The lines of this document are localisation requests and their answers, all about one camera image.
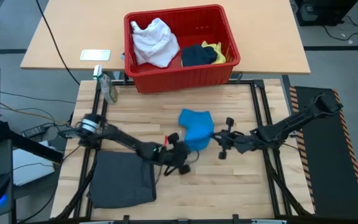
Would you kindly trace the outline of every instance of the wooden tabletop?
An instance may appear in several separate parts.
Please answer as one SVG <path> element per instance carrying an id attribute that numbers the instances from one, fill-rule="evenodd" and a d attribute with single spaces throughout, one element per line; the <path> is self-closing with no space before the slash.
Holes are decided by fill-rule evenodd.
<path id="1" fill-rule="evenodd" d="M 70 69 L 123 70 L 124 16 L 129 12 L 220 4 L 241 55 L 234 71 L 309 74 L 310 69 L 288 0 L 49 0 L 45 17 Z M 111 51 L 108 61 L 81 61 L 84 49 Z M 41 19 L 21 68 L 64 68 Z"/>
<path id="2" fill-rule="evenodd" d="M 273 122 L 280 121 L 288 116 L 280 80 L 266 80 L 265 85 Z M 95 86 L 94 81 L 81 82 L 73 124 L 80 121 L 85 113 L 91 112 Z M 140 95 L 134 86 L 119 86 L 118 89 L 117 104 L 108 107 L 108 122 L 142 141 L 163 143 L 164 135 L 174 132 L 183 135 L 185 130 L 178 126 L 182 108 L 210 111 L 215 131 L 226 126 L 228 116 L 235 119 L 234 130 L 246 133 L 257 127 L 249 85 L 219 85 L 156 95 Z M 74 150 L 77 143 L 77 139 L 69 140 L 65 154 Z M 296 146 L 294 139 L 288 139 L 287 144 Z M 102 150 L 131 152 L 107 140 L 103 140 Z M 131 220 L 229 219 L 234 213 L 239 214 L 240 218 L 272 218 L 262 151 L 239 154 L 231 150 L 226 160 L 219 160 L 220 150 L 218 144 L 211 141 L 208 148 L 201 151 L 199 161 L 191 165 L 189 174 L 179 175 L 175 171 L 168 177 L 162 175 L 157 184 L 155 202 L 129 208 L 93 209 L 92 219 L 122 220 L 123 215 L 130 215 Z M 51 217 L 58 215 L 76 192 L 83 156 L 84 149 L 79 148 L 63 163 Z M 298 151 L 282 146 L 281 160 L 288 188 L 312 212 Z M 155 172 L 158 173 L 158 167 L 155 167 Z M 284 211 L 281 194 L 277 195 L 280 210 Z M 84 197 L 81 215 L 85 215 L 85 208 Z"/>

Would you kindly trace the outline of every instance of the tan desk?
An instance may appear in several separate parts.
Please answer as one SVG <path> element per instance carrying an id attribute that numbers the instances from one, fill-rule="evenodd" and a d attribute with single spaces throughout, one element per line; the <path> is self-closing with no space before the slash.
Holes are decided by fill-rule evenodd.
<path id="1" fill-rule="evenodd" d="M 288 116 L 287 105 L 280 80 L 265 80 L 265 85 L 275 123 Z M 81 82 L 73 124 L 85 113 L 91 112 L 95 86 L 94 81 Z M 219 85 L 157 95 L 140 95 L 134 86 L 119 86 L 119 101 L 116 105 L 109 105 L 106 117 L 109 123 L 142 141 L 163 143 L 166 134 L 184 133 L 177 125 L 182 108 L 209 110 L 215 131 L 225 127 L 227 116 L 235 119 L 235 130 L 246 133 L 257 127 L 249 85 Z M 69 140 L 66 154 L 75 149 L 77 143 L 77 139 Z M 288 139 L 287 144 L 296 146 L 294 139 Z M 103 140 L 102 149 L 130 152 L 107 140 Z M 234 213 L 239 214 L 240 218 L 273 217 L 262 151 L 242 155 L 231 150 L 223 161 L 218 159 L 220 150 L 218 144 L 211 141 L 208 148 L 201 152 L 199 161 L 191 165 L 189 174 L 179 175 L 175 171 L 168 177 L 162 175 L 157 184 L 155 202 L 130 208 L 93 209 L 92 219 L 122 220 L 123 215 L 130 215 L 131 220 L 229 219 Z M 63 163 L 51 217 L 58 215 L 76 192 L 83 156 L 84 149 L 80 148 Z M 313 206 L 298 151 L 282 146 L 281 160 L 288 188 L 312 212 Z M 281 194 L 277 195 L 280 210 L 284 211 Z M 84 197 L 81 216 L 85 215 L 85 208 Z"/>
<path id="2" fill-rule="evenodd" d="M 71 69 L 123 70 L 124 16 L 129 12 L 220 4 L 225 9 L 242 73 L 309 74 L 310 69 L 288 0 L 49 0 L 45 17 Z M 105 62 L 80 60 L 84 49 L 106 49 Z M 41 19 L 21 68 L 64 68 Z"/>

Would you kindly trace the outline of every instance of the floor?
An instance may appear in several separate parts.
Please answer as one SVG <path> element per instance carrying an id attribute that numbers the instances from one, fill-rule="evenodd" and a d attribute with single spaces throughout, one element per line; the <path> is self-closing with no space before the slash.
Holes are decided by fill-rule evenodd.
<path id="1" fill-rule="evenodd" d="M 47 0 L 40 0 L 42 7 Z M 354 22 L 358 23 L 358 3 L 349 12 Z M 40 13 L 33 0 L 4 0 L 0 8 L 0 49 L 26 49 L 40 19 Z M 329 27 L 332 35 L 341 37 L 358 32 L 358 27 L 345 23 Z M 322 27 L 299 27 L 304 46 L 342 46 L 358 45 L 358 36 L 352 38 L 352 44 L 334 40 L 325 33 Z M 75 101 L 77 84 L 66 71 L 21 70 L 19 68 L 23 54 L 0 55 L 1 90 L 39 98 L 57 98 Z M 358 51 L 309 51 L 306 56 L 311 68 L 308 76 L 290 76 L 292 85 L 335 88 L 341 96 L 352 143 L 358 161 Z M 79 80 L 89 80 L 90 72 L 74 71 Z M 278 75 L 246 75 L 244 78 L 278 78 Z M 73 104 L 26 100 L 24 98 L 1 95 L 1 102 L 13 108 L 35 107 L 48 111 L 56 120 L 66 121 L 74 109 Z M 42 118 L 12 113 L 2 110 L 1 114 L 9 121 L 14 131 L 34 127 L 47 122 Z M 56 132 L 44 136 L 44 139 L 55 138 Z M 36 192 L 17 201 L 17 218 L 24 219 L 42 207 L 53 193 L 53 187 Z M 30 221 L 46 220 L 52 204 Z M 7 223 L 7 216 L 0 217 L 0 223 Z"/>

